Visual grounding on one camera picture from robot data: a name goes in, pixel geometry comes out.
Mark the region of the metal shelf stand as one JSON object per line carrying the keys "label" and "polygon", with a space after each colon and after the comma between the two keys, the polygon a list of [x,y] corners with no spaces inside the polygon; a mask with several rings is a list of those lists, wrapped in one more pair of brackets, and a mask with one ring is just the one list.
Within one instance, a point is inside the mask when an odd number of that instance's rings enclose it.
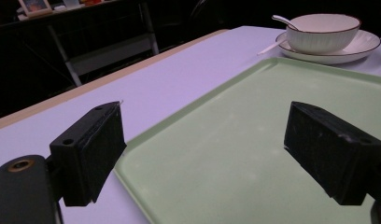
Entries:
{"label": "metal shelf stand", "polygon": [[[107,10],[109,8],[119,7],[120,5],[137,5],[146,31],[142,35],[131,38],[124,38],[120,42],[103,46],[99,49],[88,51],[77,57],[68,57],[67,53],[54,30],[53,23],[62,20],[74,19],[81,15],[95,14],[98,10]],[[0,24],[0,34],[4,32],[17,32],[20,29],[28,29],[32,26],[46,26],[51,37],[63,58],[67,70],[69,71],[75,85],[82,85],[79,77],[87,73],[108,66],[112,63],[133,57],[137,54],[150,50],[154,55],[159,53],[156,42],[155,32],[152,20],[148,10],[148,0],[106,0],[96,5],[79,5],[75,8],[65,10],[52,10],[44,8],[43,10],[28,12],[26,6],[21,2],[21,7],[26,14],[24,19],[14,22]]]}

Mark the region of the light green plastic tray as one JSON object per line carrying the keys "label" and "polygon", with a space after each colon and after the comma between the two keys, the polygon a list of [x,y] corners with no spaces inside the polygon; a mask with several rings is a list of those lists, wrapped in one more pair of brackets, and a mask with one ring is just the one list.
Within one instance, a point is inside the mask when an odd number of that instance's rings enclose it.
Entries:
{"label": "light green plastic tray", "polygon": [[381,140],[381,77],[274,58],[132,139],[116,175],[151,224],[371,224],[284,149],[295,101]]}

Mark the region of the white plate with dark rim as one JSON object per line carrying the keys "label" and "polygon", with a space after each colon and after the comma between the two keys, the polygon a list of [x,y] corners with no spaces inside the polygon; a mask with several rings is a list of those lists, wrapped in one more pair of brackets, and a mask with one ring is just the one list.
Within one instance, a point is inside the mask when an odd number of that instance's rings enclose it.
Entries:
{"label": "white plate with dark rim", "polygon": [[320,64],[340,64],[354,62],[369,56],[381,45],[381,38],[377,35],[367,31],[358,30],[354,39],[344,49],[332,53],[311,54],[301,53],[292,49],[289,46],[288,42],[285,41],[285,37],[286,34],[282,33],[276,38],[276,41],[281,41],[279,48],[285,56],[292,59]]}

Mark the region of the white ribbed bowl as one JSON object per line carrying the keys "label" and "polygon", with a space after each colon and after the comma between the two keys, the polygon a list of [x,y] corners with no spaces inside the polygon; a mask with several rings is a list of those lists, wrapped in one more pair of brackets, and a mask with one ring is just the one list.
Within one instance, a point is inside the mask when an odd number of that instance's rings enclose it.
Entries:
{"label": "white ribbed bowl", "polygon": [[289,46],[302,53],[331,53],[347,47],[361,21],[345,14],[309,14],[290,20],[286,28]]}

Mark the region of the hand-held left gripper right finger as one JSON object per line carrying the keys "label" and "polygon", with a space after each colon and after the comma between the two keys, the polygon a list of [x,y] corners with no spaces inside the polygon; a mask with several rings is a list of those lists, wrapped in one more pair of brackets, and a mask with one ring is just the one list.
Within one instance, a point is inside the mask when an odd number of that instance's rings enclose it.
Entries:
{"label": "hand-held left gripper right finger", "polygon": [[341,205],[381,204],[381,140],[301,102],[290,105],[284,148]]}

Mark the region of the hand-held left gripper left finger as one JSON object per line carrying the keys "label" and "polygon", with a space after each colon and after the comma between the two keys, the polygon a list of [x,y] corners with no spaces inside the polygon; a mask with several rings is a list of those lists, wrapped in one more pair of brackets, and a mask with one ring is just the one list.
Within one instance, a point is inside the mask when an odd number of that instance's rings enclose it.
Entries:
{"label": "hand-held left gripper left finger", "polygon": [[67,206],[97,201],[107,177],[126,148],[119,102],[98,105],[49,144],[63,174]]}

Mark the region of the framed picture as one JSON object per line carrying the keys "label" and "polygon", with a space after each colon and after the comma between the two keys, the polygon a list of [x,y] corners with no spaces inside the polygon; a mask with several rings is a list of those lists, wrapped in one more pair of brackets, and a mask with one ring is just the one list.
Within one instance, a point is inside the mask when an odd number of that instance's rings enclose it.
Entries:
{"label": "framed picture", "polygon": [[18,0],[27,17],[50,14],[52,12],[48,0]]}

